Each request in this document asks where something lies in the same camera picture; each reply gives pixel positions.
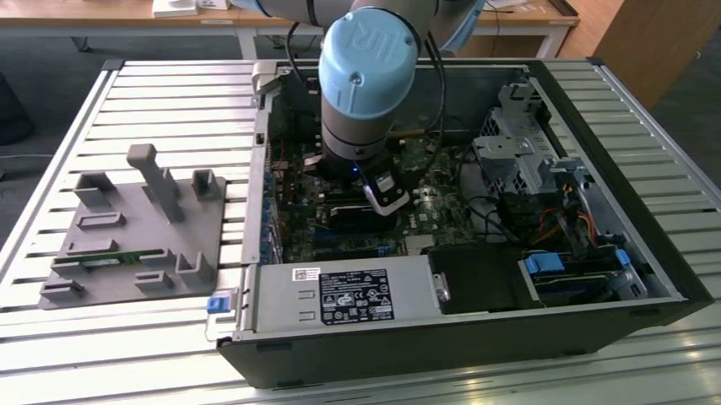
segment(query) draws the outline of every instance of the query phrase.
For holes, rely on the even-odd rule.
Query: aluminum grating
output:
[[[596,68],[584,61],[546,65],[572,100],[584,103],[596,134],[721,298],[721,217],[709,188]],[[68,134],[78,140],[68,143],[66,161],[59,160],[58,180],[27,221],[18,249],[4,251],[11,260],[0,283],[3,404],[713,402],[721,395],[720,303],[597,354],[277,391],[247,386],[215,353],[204,334],[204,298],[38,310],[48,263],[78,204],[68,190],[79,173],[111,166],[112,181],[138,181],[123,155],[131,143],[148,140],[175,178],[212,167],[231,181],[220,286],[239,282],[254,128],[250,69],[243,61],[128,62],[119,73],[103,73],[78,134]]]

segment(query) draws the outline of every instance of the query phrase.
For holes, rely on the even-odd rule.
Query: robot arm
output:
[[[325,165],[365,182],[381,215],[409,201],[386,134],[415,78],[433,32],[455,51],[476,28],[484,0],[233,0],[269,16],[329,28],[319,63]]]

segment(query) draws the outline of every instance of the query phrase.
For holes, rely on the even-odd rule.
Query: warning label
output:
[[[393,319],[391,289],[385,269],[319,275],[321,320],[326,325]]]

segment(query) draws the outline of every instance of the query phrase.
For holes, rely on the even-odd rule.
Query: gray fixture plate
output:
[[[186,283],[175,271],[175,260],[123,266],[95,267],[88,272],[76,272],[72,276],[62,277],[52,272],[43,292],[48,286],[76,281],[83,286],[83,293],[76,299],[50,300],[40,297],[40,308],[44,310],[87,305],[100,305],[119,302],[180,298],[210,294],[215,290],[219,251],[220,227],[226,201],[226,179],[215,177],[220,189],[220,198],[198,200],[191,180],[176,181],[178,204],[184,212],[184,221],[171,223],[156,203],[151,203],[143,191],[146,183],[116,185],[115,190],[104,192],[111,203],[107,208],[88,210],[80,203],[74,217],[68,235],[63,242],[62,251],[56,257],[71,257],[68,249],[72,244],[102,240],[115,240],[118,251],[147,251],[168,249],[175,256],[183,254],[191,266],[195,265],[199,252],[212,271],[210,279],[202,283]],[[79,222],[88,215],[122,212],[126,224],[119,227],[102,227],[80,230]],[[135,285],[136,273],[163,271],[172,282],[171,289],[144,289]]]

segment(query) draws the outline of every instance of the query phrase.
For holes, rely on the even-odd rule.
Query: wooden cabinet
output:
[[[566,1],[581,22],[558,57],[600,57],[652,108],[721,25],[721,0]]]

